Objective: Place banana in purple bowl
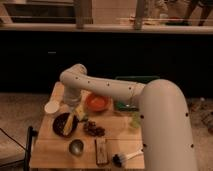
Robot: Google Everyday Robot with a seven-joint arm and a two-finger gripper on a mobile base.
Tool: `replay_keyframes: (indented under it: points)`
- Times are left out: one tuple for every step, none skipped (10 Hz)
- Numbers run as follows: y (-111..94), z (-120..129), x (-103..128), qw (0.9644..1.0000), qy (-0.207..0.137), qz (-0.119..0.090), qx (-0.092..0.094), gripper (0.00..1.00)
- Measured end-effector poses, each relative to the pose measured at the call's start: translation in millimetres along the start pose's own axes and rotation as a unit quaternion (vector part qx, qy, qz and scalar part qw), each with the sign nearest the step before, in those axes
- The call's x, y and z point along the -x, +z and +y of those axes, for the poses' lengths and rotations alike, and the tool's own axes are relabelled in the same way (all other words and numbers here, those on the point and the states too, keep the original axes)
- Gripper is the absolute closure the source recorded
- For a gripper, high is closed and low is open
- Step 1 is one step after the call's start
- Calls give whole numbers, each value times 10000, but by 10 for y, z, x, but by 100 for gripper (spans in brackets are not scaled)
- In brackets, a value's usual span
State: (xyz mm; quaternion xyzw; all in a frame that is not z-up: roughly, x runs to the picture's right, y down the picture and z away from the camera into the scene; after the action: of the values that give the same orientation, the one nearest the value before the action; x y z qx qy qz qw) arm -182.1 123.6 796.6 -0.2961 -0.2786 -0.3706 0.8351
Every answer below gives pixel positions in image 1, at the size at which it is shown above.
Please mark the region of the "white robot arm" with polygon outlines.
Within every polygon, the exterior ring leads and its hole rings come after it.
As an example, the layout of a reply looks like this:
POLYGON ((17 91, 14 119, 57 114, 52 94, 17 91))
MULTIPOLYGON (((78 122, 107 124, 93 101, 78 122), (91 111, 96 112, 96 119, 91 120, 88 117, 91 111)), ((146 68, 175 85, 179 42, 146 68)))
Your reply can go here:
POLYGON ((91 77, 82 64, 62 71, 59 80, 69 106, 78 103, 80 92, 87 90, 139 109, 145 171, 198 171, 187 102, 175 83, 91 77))

